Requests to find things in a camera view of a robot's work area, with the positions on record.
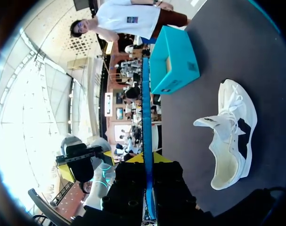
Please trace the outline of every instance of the dark gray table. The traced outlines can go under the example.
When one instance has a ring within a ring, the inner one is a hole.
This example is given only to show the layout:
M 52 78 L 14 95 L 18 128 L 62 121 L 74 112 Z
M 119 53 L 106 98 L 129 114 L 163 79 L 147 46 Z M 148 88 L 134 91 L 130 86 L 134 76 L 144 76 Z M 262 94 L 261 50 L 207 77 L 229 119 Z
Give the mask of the dark gray table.
M 163 155 L 180 162 L 198 205 L 217 215 L 256 188 L 286 186 L 286 44 L 248 0 L 208 0 L 187 32 L 201 77 L 162 97 Z M 217 114 L 225 78 L 246 89 L 258 124 L 249 176 L 215 191 L 210 185 L 215 159 L 208 149 L 213 133 L 193 122 Z

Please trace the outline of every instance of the white sneaker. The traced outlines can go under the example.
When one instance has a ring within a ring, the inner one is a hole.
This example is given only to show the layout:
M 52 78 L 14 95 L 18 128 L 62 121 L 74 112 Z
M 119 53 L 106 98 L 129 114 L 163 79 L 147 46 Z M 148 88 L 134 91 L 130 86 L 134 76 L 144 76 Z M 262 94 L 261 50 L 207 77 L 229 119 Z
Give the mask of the white sneaker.
M 235 81 L 226 79 L 218 91 L 218 115 L 200 118 L 195 126 L 214 130 L 209 149 L 215 160 L 211 186 L 221 190 L 247 177 L 251 162 L 251 138 L 257 124 L 257 114 L 247 92 Z

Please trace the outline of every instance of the shoelace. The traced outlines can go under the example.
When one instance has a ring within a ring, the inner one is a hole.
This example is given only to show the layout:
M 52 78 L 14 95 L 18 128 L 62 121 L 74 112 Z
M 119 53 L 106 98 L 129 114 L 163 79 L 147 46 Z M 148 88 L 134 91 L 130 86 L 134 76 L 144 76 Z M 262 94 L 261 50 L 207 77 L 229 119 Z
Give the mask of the shoelace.
M 234 122 L 234 125 L 231 128 L 232 130 L 235 130 L 235 133 L 237 133 L 238 131 L 238 120 L 235 116 L 235 114 L 233 113 L 238 107 L 240 107 L 243 103 L 243 97 L 241 95 L 238 94 L 237 88 L 238 85 L 232 86 L 233 88 L 233 92 L 229 98 L 229 100 L 224 104 L 223 108 L 221 109 L 221 112 L 218 115 L 223 115 L 223 117 L 225 117 L 228 120 L 231 120 Z

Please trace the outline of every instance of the brown pants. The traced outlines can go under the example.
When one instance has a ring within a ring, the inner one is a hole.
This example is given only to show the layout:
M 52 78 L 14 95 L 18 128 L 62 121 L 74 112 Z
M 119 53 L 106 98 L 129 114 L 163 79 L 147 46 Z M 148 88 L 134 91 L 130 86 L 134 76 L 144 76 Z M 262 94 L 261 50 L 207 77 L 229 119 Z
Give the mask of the brown pants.
M 187 22 L 188 18 L 186 15 L 174 11 L 161 9 L 160 16 L 158 18 L 157 24 L 155 26 L 155 29 L 151 37 L 157 38 L 158 35 L 160 34 L 162 26 L 174 25 L 177 27 L 183 27 L 187 25 Z

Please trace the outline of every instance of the badge on shirt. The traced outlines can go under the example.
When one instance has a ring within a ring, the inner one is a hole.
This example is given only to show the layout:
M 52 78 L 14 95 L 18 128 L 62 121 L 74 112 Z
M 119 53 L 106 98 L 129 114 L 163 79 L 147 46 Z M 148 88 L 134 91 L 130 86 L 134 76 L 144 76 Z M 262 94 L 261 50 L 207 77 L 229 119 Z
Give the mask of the badge on shirt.
M 128 23 L 137 23 L 138 22 L 138 17 L 137 16 L 128 16 L 127 17 L 127 22 Z

